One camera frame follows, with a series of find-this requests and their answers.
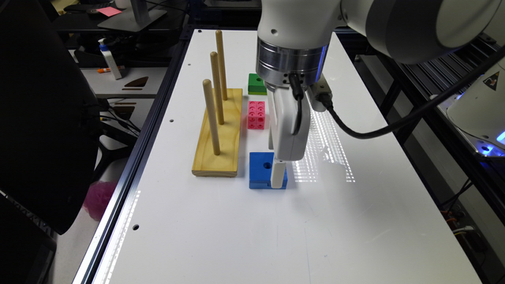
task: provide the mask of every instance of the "green block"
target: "green block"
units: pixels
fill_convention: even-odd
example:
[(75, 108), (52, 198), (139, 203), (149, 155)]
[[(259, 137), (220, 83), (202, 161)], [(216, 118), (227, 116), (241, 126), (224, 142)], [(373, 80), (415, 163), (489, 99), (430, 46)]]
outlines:
[(263, 84), (263, 79), (261, 79), (255, 73), (249, 74), (249, 85), (247, 87), (247, 92), (250, 95), (266, 95), (267, 88)]

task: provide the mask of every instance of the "toy block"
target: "toy block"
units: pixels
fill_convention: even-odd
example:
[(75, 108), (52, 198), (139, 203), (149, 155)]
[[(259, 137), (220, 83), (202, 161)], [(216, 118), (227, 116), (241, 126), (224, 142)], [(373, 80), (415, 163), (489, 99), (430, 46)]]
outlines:
[(265, 129), (265, 102), (249, 102), (247, 129)]
[[(249, 188), (250, 189), (273, 189), (270, 183), (271, 165), (274, 162), (272, 152), (249, 153)], [(287, 170), (284, 171), (282, 187), (287, 186)]]
[(249, 85), (247, 87), (247, 92), (250, 95), (266, 95), (267, 88), (263, 83), (263, 79), (261, 79), (255, 73), (249, 74)]
[(214, 154), (208, 113), (205, 111), (191, 171), (197, 177), (234, 178), (237, 176), (242, 89), (229, 88), (227, 93), (228, 100), (223, 101), (225, 122), (223, 125), (218, 125), (219, 155)]

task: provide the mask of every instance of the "white tabletop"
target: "white tabletop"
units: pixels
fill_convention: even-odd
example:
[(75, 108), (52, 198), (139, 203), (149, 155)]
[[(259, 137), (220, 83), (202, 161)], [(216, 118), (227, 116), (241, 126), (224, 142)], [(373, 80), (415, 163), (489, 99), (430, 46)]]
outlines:
[[(391, 134), (356, 140), (318, 114), (287, 189), (249, 189), (249, 153), (269, 150), (267, 130), (244, 123), (247, 101), (266, 97), (246, 95), (238, 176), (194, 177), (214, 34), (191, 39), (135, 202), (122, 212), (127, 230), (114, 231), (122, 237), (100, 267), (110, 283), (480, 283)], [(247, 94), (256, 33), (223, 38), (228, 88)], [(385, 125), (335, 35), (324, 74), (351, 128)]]

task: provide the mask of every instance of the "bottle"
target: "bottle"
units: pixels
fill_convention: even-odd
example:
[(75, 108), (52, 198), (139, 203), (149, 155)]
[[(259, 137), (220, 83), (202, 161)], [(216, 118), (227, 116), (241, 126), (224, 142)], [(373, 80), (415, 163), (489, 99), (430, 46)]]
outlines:
[(112, 56), (112, 53), (109, 50), (109, 47), (103, 42), (105, 39), (99, 39), (100, 43), (100, 51), (102, 51), (103, 57), (105, 58), (105, 62), (109, 66), (110, 72), (114, 75), (114, 78), (121, 79), (121, 73), (119, 72), (118, 65)]

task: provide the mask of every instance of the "blue block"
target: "blue block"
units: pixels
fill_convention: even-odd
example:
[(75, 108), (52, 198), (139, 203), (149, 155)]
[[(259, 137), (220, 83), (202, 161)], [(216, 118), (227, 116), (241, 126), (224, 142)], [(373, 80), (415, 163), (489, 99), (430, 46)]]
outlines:
[[(274, 161), (274, 153), (251, 152), (249, 153), (249, 188), (250, 189), (273, 189), (270, 184), (271, 164)], [(284, 171), (282, 187), (286, 189), (287, 171)]]

